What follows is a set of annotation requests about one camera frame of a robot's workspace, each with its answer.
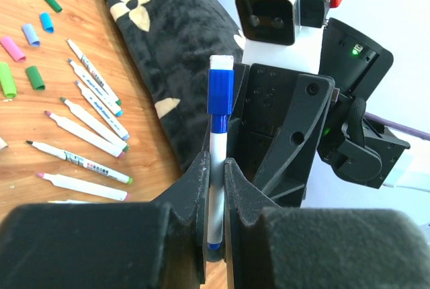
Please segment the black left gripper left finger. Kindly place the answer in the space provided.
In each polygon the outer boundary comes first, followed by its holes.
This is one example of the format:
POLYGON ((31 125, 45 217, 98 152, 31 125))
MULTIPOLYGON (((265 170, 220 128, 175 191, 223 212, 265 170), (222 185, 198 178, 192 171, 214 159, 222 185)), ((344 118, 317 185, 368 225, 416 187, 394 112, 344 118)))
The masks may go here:
POLYGON ((2 288, 199 288, 210 156, 150 202, 26 204, 1 223, 2 288))

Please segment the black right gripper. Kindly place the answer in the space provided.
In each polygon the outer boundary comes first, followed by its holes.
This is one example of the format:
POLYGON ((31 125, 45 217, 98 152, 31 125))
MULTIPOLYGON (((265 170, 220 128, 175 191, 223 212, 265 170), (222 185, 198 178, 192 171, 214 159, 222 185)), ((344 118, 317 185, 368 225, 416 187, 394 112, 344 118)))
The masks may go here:
POLYGON ((299 207, 331 102, 331 77, 268 65, 236 65, 231 156, 283 207, 299 207))

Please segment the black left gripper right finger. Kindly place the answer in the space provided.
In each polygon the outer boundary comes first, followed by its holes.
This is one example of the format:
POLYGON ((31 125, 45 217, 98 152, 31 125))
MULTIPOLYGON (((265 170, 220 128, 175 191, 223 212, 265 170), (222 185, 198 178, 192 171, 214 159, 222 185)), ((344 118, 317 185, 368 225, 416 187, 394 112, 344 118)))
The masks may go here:
POLYGON ((387 209, 282 208, 225 164, 229 288, 428 288, 429 246, 387 209))

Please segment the small blue cap marker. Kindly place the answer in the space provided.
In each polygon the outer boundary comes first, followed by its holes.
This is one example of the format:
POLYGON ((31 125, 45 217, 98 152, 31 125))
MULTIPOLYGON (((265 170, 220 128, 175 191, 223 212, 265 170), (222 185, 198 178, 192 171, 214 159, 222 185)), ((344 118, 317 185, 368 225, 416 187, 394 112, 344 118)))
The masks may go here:
POLYGON ((224 220, 224 162, 228 140, 228 119, 232 114, 234 57, 212 55, 208 72, 210 115, 210 189, 208 203, 208 248, 220 248, 224 220))

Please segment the light green cap marker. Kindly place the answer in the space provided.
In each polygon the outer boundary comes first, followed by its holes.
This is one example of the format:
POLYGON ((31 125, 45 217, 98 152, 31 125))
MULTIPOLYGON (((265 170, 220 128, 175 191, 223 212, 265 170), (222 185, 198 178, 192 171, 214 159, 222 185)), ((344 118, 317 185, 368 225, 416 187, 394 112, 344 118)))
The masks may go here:
POLYGON ((44 142, 27 140, 26 143, 46 154, 57 157, 63 161, 68 161, 69 163, 72 163, 76 166, 80 166, 82 168, 88 169, 90 171, 93 171, 95 173, 108 177, 110 179, 114 179, 118 182, 125 183, 125 184, 131 184, 133 182, 133 179, 130 176, 124 173, 121 173, 119 171, 116 171, 115 169, 109 168, 105 165, 102 165, 100 163, 97 163, 95 161, 92 161, 90 159, 87 159, 85 157, 82 157, 80 155, 71 153, 69 151, 66 151, 60 148, 56 148, 44 142))

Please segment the lavender cap marker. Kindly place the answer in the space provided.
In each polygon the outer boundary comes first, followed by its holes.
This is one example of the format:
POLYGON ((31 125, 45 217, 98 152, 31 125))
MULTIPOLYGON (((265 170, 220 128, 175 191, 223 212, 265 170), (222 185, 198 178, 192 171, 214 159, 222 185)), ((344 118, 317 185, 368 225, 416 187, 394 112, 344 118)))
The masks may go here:
POLYGON ((122 126, 118 119, 96 97, 96 95, 82 82, 75 81, 75 85, 81 90, 81 95, 91 104, 95 111, 105 120, 113 131, 124 141, 130 138, 129 132, 122 126))

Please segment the pink cap marker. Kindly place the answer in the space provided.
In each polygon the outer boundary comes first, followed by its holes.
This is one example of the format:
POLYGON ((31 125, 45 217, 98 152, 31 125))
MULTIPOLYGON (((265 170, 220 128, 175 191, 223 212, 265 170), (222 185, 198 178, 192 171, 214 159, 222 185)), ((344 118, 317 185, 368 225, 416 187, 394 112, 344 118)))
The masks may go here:
POLYGON ((58 116, 50 111, 45 110, 45 115, 48 116, 51 120, 54 120, 57 124, 57 126, 61 127, 63 130, 66 130, 67 132, 70 132, 71 134, 74 134, 75 136, 79 137, 80 139, 88 142, 89 144, 105 151, 106 153, 110 154, 111 156, 115 158, 122 158, 125 155, 125 152, 119 147, 114 144, 112 144, 109 141, 106 141, 102 137, 96 135, 95 133, 91 132, 90 130, 80 126, 76 122, 63 117, 58 116))
POLYGON ((49 181, 52 185, 64 188, 67 190, 73 190, 84 194, 93 196, 99 196, 111 200, 124 201, 128 197, 128 192, 124 190, 118 190, 110 188, 97 183, 84 181, 73 177, 68 177, 60 174, 49 174, 49 173, 37 173, 37 177, 49 181))

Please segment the dark green cap marker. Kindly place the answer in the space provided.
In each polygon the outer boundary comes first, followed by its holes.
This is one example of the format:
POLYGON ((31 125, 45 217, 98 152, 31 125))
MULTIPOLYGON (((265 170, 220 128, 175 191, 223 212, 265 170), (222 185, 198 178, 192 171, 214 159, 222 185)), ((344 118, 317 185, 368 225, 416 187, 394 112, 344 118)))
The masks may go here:
POLYGON ((67 44, 75 53, 77 58, 81 61, 84 67, 90 72, 93 78, 101 86, 101 88, 113 99, 117 105, 122 105, 120 98, 114 93, 112 88, 108 85, 107 81, 101 76, 101 73, 95 68, 94 64, 88 59, 83 51, 70 39, 67 39, 67 44))

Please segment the light green pen cap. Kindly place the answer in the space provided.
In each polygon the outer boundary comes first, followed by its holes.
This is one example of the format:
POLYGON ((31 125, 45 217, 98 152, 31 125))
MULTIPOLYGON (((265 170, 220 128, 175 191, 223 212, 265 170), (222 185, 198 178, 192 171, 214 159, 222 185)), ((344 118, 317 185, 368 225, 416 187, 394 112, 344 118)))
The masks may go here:
POLYGON ((11 69, 5 62, 0 62, 0 80, 1 88, 5 97, 15 98, 17 95, 17 88, 13 75, 11 74, 11 69))

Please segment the pink pen cap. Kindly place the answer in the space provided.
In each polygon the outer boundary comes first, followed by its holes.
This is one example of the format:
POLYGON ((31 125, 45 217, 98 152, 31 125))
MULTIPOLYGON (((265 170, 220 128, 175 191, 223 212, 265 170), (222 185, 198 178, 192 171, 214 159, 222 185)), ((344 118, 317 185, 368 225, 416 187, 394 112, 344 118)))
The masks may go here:
POLYGON ((22 63, 26 60, 25 54, 9 36, 1 38, 1 45, 15 62, 22 63))

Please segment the lavender pen cap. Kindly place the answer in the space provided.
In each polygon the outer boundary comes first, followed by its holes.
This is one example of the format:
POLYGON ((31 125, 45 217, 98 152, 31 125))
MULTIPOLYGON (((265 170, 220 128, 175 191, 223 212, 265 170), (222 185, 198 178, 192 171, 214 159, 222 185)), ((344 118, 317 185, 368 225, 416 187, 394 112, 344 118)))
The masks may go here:
POLYGON ((24 24, 22 26, 23 33, 30 46, 39 47, 40 39, 32 24, 24 24))

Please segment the light blue pen cap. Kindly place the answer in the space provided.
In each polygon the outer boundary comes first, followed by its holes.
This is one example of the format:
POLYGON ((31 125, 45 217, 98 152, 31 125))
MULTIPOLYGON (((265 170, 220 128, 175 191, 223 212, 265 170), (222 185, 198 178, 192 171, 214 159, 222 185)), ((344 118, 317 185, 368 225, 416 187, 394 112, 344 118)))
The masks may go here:
POLYGON ((42 24, 42 28, 45 32, 48 32, 49 34, 54 33, 54 26, 51 20, 51 16, 49 13, 41 13, 40 14, 40 21, 42 24))

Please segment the beige cap marker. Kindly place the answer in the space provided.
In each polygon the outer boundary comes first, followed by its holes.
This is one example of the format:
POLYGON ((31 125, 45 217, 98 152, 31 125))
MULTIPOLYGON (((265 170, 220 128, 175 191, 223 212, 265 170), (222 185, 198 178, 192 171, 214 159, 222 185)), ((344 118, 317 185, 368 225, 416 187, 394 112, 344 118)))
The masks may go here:
POLYGON ((97 202, 88 202, 81 200, 50 200, 48 203, 51 204, 99 204, 97 202))

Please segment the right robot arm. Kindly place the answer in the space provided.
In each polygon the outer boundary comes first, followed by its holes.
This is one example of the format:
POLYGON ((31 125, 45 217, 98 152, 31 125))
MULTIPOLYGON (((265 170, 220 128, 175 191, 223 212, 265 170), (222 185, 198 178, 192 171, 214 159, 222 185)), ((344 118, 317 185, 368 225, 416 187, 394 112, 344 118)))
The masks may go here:
POLYGON ((292 48, 263 56, 253 41, 240 69, 236 161, 280 206, 302 203, 314 155, 338 178, 378 189, 410 148, 396 131, 429 139, 366 110, 392 66, 391 52, 337 19, 329 20, 318 42, 318 73, 292 48))

